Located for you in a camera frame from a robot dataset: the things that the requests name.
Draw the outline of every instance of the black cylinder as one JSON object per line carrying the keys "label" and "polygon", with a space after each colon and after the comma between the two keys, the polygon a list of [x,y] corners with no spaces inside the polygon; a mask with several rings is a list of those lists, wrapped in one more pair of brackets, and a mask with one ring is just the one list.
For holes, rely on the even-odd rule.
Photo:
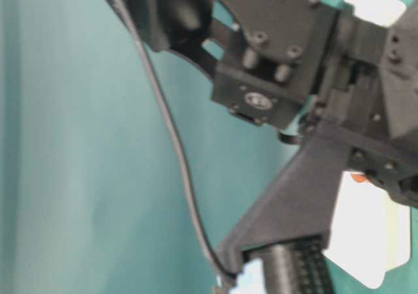
{"label": "black cylinder", "polygon": [[268,294],[334,294],[320,238],[259,248],[249,256],[263,261]]}

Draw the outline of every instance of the metal pin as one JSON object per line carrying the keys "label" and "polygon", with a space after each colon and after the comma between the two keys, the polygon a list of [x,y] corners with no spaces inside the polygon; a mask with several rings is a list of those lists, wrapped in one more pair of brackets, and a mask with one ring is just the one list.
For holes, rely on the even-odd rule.
{"label": "metal pin", "polygon": [[292,76],[292,68],[287,64],[280,64],[277,66],[276,73],[274,74],[274,79],[279,83],[286,83]]}
{"label": "metal pin", "polygon": [[242,57],[242,65],[249,70],[255,69],[260,63],[260,56],[253,48],[248,47]]}

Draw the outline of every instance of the teal wall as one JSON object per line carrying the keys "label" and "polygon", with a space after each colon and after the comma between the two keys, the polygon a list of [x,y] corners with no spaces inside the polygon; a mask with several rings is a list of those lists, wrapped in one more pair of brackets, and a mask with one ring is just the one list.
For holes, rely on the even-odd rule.
{"label": "teal wall", "polygon": [[[0,49],[0,293],[209,293],[167,131],[106,3],[0,0]],[[210,102],[189,64],[153,58],[217,244],[295,149]],[[379,293],[412,293],[414,267]],[[339,293],[370,292],[332,273]]]}

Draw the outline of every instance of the black cable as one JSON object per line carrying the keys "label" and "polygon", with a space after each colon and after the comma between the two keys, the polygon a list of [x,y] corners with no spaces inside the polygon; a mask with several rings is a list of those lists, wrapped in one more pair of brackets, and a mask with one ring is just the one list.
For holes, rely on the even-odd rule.
{"label": "black cable", "polygon": [[152,85],[155,98],[157,99],[159,108],[161,109],[161,113],[163,114],[165,124],[169,131],[174,150],[176,152],[180,164],[182,179],[184,183],[185,197],[187,200],[187,205],[189,207],[191,221],[195,228],[196,235],[201,245],[203,254],[212,264],[213,268],[219,274],[221,279],[227,284],[233,285],[236,280],[236,275],[231,272],[228,272],[225,269],[225,267],[221,264],[221,261],[219,260],[219,258],[215,254],[215,251],[211,247],[206,231],[204,230],[202,218],[199,212],[199,208],[197,206],[195,190],[193,188],[193,182],[191,179],[189,163],[185,154],[184,145],[180,138],[180,134],[178,132],[176,123],[174,121],[167,100],[163,93],[163,89],[155,71],[155,67],[153,66],[153,63],[151,61],[150,55],[148,54],[147,49],[145,48],[144,43],[142,42],[142,39],[132,20],[131,15],[129,14],[129,11],[127,10],[127,7],[125,6],[125,3],[122,0],[113,1],[115,2],[117,10],[120,12],[122,20],[125,22],[129,32],[132,34],[135,46],[137,47],[139,56],[142,60],[142,63],[144,64],[146,74],[148,75],[148,78]]}

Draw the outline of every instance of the black mount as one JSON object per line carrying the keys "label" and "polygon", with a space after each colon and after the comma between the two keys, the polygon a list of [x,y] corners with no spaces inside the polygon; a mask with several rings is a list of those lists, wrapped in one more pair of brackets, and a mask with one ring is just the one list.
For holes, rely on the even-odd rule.
{"label": "black mount", "polygon": [[[214,1],[238,30],[213,18]],[[219,247],[228,271],[261,246],[319,237],[325,247],[343,171],[418,206],[418,3],[387,29],[320,0],[125,2],[151,49],[198,67],[234,116],[282,130],[314,96],[298,154]]]}

